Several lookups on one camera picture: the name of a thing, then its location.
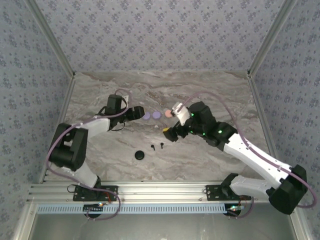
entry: marble tabletop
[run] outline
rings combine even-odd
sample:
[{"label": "marble tabletop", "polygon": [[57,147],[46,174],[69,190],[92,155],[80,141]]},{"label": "marble tabletop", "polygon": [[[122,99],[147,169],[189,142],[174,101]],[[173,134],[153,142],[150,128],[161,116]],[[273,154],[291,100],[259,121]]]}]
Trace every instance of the marble tabletop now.
[{"label": "marble tabletop", "polygon": [[[223,71],[139,71],[76,73],[75,85],[65,117],[77,123],[94,116],[107,104],[116,89],[132,93],[132,106],[145,112],[171,109],[199,91],[219,94],[234,111],[246,138],[268,151],[257,109],[244,72]],[[203,94],[192,102],[203,101],[218,121],[234,126],[231,117],[216,99]],[[162,129],[173,126],[176,118],[128,122],[121,131],[109,131],[90,138],[86,161],[102,180],[223,180],[229,173],[261,178],[240,160],[209,146],[200,137],[189,135],[168,141]],[[143,160],[135,152],[145,153]],[[49,173],[46,180],[58,179]]]}]

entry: patterned wallpaper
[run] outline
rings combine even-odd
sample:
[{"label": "patterned wallpaper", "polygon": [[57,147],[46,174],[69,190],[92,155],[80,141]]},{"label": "patterned wallpaper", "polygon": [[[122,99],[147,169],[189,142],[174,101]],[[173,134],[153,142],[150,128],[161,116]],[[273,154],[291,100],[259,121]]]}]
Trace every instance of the patterned wallpaper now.
[{"label": "patterned wallpaper", "polygon": [[0,239],[39,180],[69,78],[23,0],[0,1]]},{"label": "patterned wallpaper", "polygon": [[283,0],[36,0],[75,72],[249,68]]},{"label": "patterned wallpaper", "polygon": [[[281,159],[320,198],[320,2],[299,0],[254,77]],[[320,204],[306,211],[320,239]]]}]

